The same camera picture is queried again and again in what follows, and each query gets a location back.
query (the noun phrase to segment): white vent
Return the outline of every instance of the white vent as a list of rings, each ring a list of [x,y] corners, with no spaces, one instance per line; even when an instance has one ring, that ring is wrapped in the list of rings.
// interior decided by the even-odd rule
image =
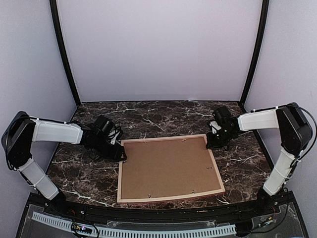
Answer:
[[[69,219],[61,219],[44,215],[41,213],[33,212],[32,220],[49,225],[51,227],[72,232],[71,221]],[[91,237],[97,237],[97,232],[94,227],[84,224],[93,230]],[[188,231],[164,231],[164,232],[151,232],[151,231],[130,231],[130,230],[118,230],[104,227],[98,227],[100,238],[213,238],[222,237],[236,234],[235,225],[188,230]]]

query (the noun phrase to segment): black metal pole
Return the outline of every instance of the black metal pole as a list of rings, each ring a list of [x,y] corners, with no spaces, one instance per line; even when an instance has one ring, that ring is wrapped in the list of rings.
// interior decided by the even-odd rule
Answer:
[[[254,51],[253,51],[253,55],[251,59],[251,64],[250,64],[247,80],[244,85],[244,89],[240,99],[240,103],[242,105],[244,105],[247,100],[250,87],[252,84],[253,76],[256,71],[256,67],[257,67],[257,63],[258,63],[258,59],[260,55],[260,50],[261,50],[261,45],[262,45],[262,40],[263,40],[263,35],[264,35],[265,24],[266,24],[268,4],[269,4],[269,0],[263,0],[256,44],[254,46]]]
[[[53,18],[56,39],[57,39],[57,43],[58,43],[58,47],[59,47],[60,56],[61,56],[61,59],[63,61],[68,84],[69,84],[71,93],[73,94],[73,98],[75,100],[75,103],[77,106],[79,106],[81,104],[81,102],[80,102],[80,98],[79,98],[79,95],[78,95],[78,92],[76,89],[73,75],[72,75],[71,70],[70,70],[69,62],[68,62],[68,57],[67,57],[65,44],[64,44],[64,40],[63,40],[63,35],[61,32],[59,17],[58,17],[56,0],[50,0],[50,5],[51,5],[51,12],[52,12],[52,18]]]

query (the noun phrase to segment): white panel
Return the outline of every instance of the white panel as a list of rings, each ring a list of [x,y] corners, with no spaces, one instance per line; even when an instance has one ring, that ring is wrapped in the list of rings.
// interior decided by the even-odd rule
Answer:
[[[239,100],[261,0],[59,0],[81,100]]]
[[[263,46],[247,110],[297,102],[317,118],[316,1],[271,1]],[[260,131],[274,162],[280,152],[278,130]],[[288,186],[295,193],[310,237],[317,237],[317,147],[303,159]]]
[[[0,1],[0,136],[20,110],[69,120],[75,103],[56,42],[48,0]],[[45,171],[56,143],[37,142],[34,160]],[[13,238],[31,188],[9,171],[0,147],[1,237]]]

